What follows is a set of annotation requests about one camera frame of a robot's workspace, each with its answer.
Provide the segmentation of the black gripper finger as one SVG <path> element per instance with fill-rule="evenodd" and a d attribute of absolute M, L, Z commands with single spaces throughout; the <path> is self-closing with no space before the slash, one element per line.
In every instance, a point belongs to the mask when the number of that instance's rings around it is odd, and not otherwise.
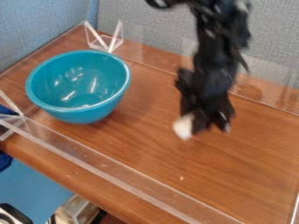
<path fill-rule="evenodd" d="M 202 132 L 210 126 L 210 119 L 201 110 L 196 110 L 193 112 L 193 119 L 190 124 L 190 133 L 193 135 Z"/>

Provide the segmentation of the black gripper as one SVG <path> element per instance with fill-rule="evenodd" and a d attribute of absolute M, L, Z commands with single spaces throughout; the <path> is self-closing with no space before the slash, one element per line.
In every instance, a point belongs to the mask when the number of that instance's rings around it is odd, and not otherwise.
<path fill-rule="evenodd" d="M 238 66 L 248 69 L 238 50 L 248 47 L 248 28 L 198 30 L 198 48 L 193 54 L 193 69 L 177 69 L 174 86 L 181 93 L 180 114 L 200 111 L 224 133 L 230 132 L 234 111 L 228 91 L 236 80 Z"/>

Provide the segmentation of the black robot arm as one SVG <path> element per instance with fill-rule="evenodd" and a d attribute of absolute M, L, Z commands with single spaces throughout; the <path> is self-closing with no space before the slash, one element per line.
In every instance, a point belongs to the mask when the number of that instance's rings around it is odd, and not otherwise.
<path fill-rule="evenodd" d="M 196 19 L 198 48 L 193 69 L 177 69 L 174 87 L 180 91 L 180 117 L 172 124 L 176 136 L 186 140 L 214 126 L 230 130 L 234 109 L 229 89 L 240 67 L 246 67 L 240 50 L 248 47 L 250 33 L 249 0 L 145 0 L 158 10 L 186 5 Z"/>

